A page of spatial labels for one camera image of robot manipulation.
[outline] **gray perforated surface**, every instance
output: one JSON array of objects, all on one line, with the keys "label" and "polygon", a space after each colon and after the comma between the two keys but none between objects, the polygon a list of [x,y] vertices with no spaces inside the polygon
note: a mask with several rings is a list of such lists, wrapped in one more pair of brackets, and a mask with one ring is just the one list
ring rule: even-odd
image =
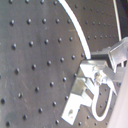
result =
[{"label": "gray perforated surface", "polygon": [[[67,2],[91,51],[118,42],[112,0]],[[103,122],[84,106],[73,126],[61,119],[83,53],[71,19],[58,1],[1,0],[0,128],[106,128],[115,95]],[[109,88],[102,86],[100,92],[97,112],[102,114]]]}]

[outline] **gray metal surface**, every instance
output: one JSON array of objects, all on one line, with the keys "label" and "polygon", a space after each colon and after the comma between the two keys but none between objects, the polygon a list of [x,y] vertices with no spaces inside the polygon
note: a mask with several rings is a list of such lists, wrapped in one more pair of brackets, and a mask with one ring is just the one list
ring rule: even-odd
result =
[{"label": "gray metal surface", "polygon": [[[116,96],[103,122],[96,122],[83,106],[74,126],[61,119],[83,49],[59,2],[26,1],[0,1],[0,128],[105,128]],[[91,51],[118,42],[112,0],[67,2]],[[99,114],[106,105],[107,85],[100,92]]]}]

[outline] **metal plate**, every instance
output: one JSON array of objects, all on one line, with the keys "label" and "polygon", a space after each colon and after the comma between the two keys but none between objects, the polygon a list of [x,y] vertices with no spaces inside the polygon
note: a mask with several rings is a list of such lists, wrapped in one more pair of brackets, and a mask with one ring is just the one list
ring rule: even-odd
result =
[{"label": "metal plate", "polygon": [[[67,2],[81,24],[91,51],[118,42],[112,0]],[[103,122],[96,122],[91,110],[83,106],[74,126],[61,119],[84,52],[59,2],[1,0],[0,13],[0,127],[105,128],[112,109]],[[99,114],[104,110],[109,89],[103,86],[101,92]]]}]

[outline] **dimpled metal panel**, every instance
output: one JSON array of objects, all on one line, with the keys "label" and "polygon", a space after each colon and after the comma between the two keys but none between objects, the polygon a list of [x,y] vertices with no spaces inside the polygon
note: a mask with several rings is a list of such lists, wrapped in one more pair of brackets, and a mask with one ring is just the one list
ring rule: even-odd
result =
[{"label": "dimpled metal panel", "polygon": [[[112,0],[69,0],[91,51],[118,42]],[[73,126],[61,119],[81,60],[71,19],[54,0],[0,0],[0,128],[105,128],[81,106]],[[102,86],[102,114],[109,88]]]}]

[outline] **mechanical part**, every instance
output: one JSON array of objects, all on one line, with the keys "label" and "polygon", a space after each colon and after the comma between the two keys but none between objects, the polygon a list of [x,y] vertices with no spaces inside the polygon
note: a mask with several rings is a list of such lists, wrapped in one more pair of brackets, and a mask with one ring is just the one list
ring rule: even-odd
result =
[{"label": "mechanical part", "polygon": [[[80,105],[85,105],[88,107],[92,105],[92,114],[94,118],[97,121],[102,121],[105,119],[111,104],[113,92],[117,95],[114,82],[122,82],[122,79],[118,80],[118,78],[120,75],[123,76],[125,73],[124,68],[119,68],[119,70],[115,69],[117,64],[127,60],[127,48],[128,38],[124,38],[121,42],[117,43],[111,48],[103,49],[101,52],[92,53],[93,60],[83,60],[81,62],[78,75],[69,96],[69,100],[62,114],[62,118],[65,121],[73,125]],[[99,117],[96,112],[96,105],[99,97],[99,87],[102,84],[107,84],[110,88],[110,92],[105,111],[102,116]],[[89,89],[94,95],[93,99],[91,99],[86,93],[87,89]]]}]

